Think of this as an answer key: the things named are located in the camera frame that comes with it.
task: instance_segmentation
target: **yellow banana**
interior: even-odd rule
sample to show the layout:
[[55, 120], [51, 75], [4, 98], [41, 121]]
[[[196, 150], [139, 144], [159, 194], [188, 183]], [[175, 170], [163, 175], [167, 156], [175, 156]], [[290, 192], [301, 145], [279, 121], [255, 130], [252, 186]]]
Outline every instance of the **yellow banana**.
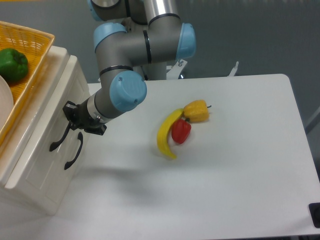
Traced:
[[174, 110], [164, 120], [156, 136], [156, 143], [160, 152], [172, 159], [176, 159], [177, 156], [170, 150], [170, 147], [168, 145], [168, 134], [174, 122], [180, 119], [183, 116], [183, 114], [184, 114], [183, 108], [178, 108]]

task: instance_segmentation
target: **table surface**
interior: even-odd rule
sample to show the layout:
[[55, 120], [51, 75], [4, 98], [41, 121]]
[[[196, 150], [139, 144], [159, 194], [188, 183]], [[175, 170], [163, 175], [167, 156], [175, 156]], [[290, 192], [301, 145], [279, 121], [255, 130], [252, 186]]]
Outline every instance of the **table surface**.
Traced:
[[[90, 84], [93, 94], [100, 84]], [[234, 239], [320, 234], [320, 184], [285, 75], [147, 82], [145, 101], [91, 135], [55, 216], [0, 203], [1, 239]], [[166, 116], [204, 99], [176, 160], [157, 149]]]

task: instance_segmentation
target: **cabinet drawer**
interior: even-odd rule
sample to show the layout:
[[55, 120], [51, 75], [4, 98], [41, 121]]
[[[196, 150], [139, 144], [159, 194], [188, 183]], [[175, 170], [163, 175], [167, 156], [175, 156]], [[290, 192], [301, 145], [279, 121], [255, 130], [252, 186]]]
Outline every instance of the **cabinet drawer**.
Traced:
[[[5, 188], [22, 196], [32, 208], [54, 214], [68, 188], [71, 178], [80, 162], [79, 159], [67, 170], [66, 162], [71, 161], [80, 147], [79, 129], [70, 130], [62, 144], [49, 151], [52, 142], [58, 141], [68, 125], [63, 112], [67, 101], [82, 103], [90, 96], [88, 84], [75, 56], [71, 56], [65, 70], [47, 104], [26, 148]], [[82, 151], [88, 140], [83, 135]]]

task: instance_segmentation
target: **black ring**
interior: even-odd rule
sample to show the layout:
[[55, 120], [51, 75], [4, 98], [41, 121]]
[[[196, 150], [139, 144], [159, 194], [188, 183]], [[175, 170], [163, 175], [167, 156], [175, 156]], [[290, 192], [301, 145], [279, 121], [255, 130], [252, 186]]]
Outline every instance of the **black ring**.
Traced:
[[125, 3], [126, 16], [127, 16], [127, 17], [130, 17], [130, 16], [131, 16], [131, 14], [130, 14], [130, 5], [129, 5], [129, 0], [124, 0], [124, 3]]
[[145, 40], [146, 55], [148, 57], [148, 63], [152, 64], [150, 42], [149, 42], [149, 37], [148, 37], [148, 33], [146, 30], [143, 30], [143, 35], [144, 35], [144, 40]]
[[92, 0], [91, 1], [91, 4], [94, 5], [95, 7], [99, 8], [99, 9], [112, 9], [114, 7], [116, 7], [117, 5], [119, 5], [119, 3], [121, 2], [121, 0], [119, 0], [115, 5], [112, 5], [112, 6], [99, 6], [97, 4], [95, 4]]
[[160, 18], [163, 18], [163, 17], [176, 17], [178, 19], [180, 19], [179, 15], [175, 14], [175, 13], [164, 13], [164, 14], [161, 14], [161, 15], [158, 15], [158, 16], [155, 16], [154, 18], [152, 18], [150, 21], [149, 21], [149, 27], [150, 25], [157, 19], [160, 19]]
[[112, 70], [116, 70], [116, 69], [127, 69], [127, 70], [130, 70], [130, 71], [133, 71], [134, 69], [130, 66], [125, 66], [125, 65], [118, 65], [118, 66], [110, 66], [110, 67], [107, 67], [105, 69], [103, 69], [99, 75], [101, 77], [102, 74], [105, 74], [106, 72], [109, 72], [109, 71], [112, 71]]

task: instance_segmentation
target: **wicker basket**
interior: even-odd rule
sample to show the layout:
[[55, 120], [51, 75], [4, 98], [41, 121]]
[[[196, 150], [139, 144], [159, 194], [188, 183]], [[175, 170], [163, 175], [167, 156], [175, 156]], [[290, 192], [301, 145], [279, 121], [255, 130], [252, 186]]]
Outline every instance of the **wicker basket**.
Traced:
[[28, 59], [27, 76], [15, 84], [9, 84], [14, 106], [5, 125], [0, 129], [0, 145], [6, 138], [28, 100], [30, 91], [40, 79], [36, 78], [55, 36], [29, 27], [0, 21], [0, 50], [13, 48]]

